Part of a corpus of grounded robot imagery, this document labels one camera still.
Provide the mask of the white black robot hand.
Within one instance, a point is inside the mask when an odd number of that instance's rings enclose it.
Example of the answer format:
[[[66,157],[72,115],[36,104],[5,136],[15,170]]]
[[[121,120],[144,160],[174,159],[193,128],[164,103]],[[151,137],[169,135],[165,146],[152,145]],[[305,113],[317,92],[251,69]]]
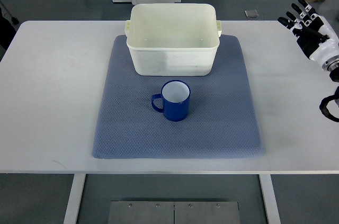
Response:
[[[287,17],[279,17],[278,22],[292,32],[304,55],[330,70],[338,64],[338,36],[329,22],[305,0],[298,0],[291,7],[297,13],[286,12]]]

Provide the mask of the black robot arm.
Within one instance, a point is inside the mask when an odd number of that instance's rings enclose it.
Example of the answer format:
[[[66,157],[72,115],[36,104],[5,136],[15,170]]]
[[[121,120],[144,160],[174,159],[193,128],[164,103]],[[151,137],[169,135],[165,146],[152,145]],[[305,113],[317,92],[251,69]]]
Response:
[[[328,76],[327,95],[321,100],[319,110],[325,118],[338,123],[338,55],[325,61],[322,69]]]

